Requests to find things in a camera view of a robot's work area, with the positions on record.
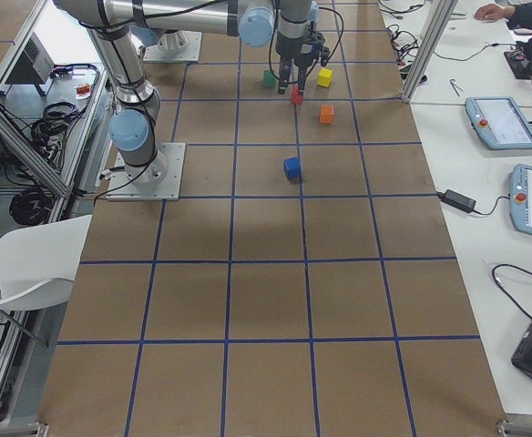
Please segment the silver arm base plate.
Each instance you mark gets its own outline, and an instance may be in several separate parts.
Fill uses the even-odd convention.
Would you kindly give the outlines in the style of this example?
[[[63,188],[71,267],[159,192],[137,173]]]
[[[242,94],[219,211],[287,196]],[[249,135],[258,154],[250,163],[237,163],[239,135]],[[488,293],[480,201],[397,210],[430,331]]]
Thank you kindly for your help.
[[[156,159],[142,175],[132,167],[128,167],[128,171],[122,169],[111,175],[105,199],[178,200],[185,153],[185,143],[160,143]]]

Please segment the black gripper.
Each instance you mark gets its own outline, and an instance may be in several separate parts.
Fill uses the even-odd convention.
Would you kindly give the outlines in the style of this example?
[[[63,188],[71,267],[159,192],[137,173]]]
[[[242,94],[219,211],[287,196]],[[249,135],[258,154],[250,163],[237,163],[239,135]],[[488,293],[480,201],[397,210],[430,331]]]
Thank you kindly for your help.
[[[322,32],[307,31],[305,35],[291,38],[281,31],[276,33],[276,53],[280,57],[278,74],[278,94],[284,95],[289,86],[292,73],[292,62],[300,55],[313,55],[315,59],[320,58],[325,66],[331,57],[331,50],[325,45],[325,38]],[[309,75],[309,65],[297,63],[296,88],[297,95],[303,96],[307,77]]]

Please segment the person hand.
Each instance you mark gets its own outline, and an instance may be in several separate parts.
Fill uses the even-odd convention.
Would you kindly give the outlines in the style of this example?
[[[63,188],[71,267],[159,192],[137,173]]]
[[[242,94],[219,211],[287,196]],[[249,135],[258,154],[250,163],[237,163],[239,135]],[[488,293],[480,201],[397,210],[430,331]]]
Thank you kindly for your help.
[[[476,9],[474,19],[478,21],[495,22],[498,20],[508,20],[515,13],[516,8],[512,5],[488,4]]]

